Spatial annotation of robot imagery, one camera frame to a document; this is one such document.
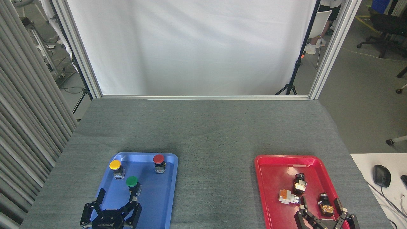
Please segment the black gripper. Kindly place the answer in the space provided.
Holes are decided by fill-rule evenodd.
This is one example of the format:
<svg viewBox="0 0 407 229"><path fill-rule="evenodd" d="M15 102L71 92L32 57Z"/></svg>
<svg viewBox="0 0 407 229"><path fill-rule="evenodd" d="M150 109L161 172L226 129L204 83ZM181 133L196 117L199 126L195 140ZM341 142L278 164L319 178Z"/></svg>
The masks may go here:
<svg viewBox="0 0 407 229"><path fill-rule="evenodd" d="M142 207L137 197L130 197L129 202L120 210L102 210L100 205L106 194L105 189L100 189L95 201L84 205L80 226L93 229L135 229L141 216ZM95 210L96 217L91 221L91 214Z"/></svg>
<svg viewBox="0 0 407 229"><path fill-rule="evenodd" d="M342 229L344 222L346 221L350 229L360 229L356 215L349 214L347 209L344 208L339 198L334 199L334 205L336 207L339 217L337 221L322 221L315 217L307 207L307 202L304 196L300 198L300 208L295 213L294 219L298 229L309 229L304 221L313 229Z"/></svg>

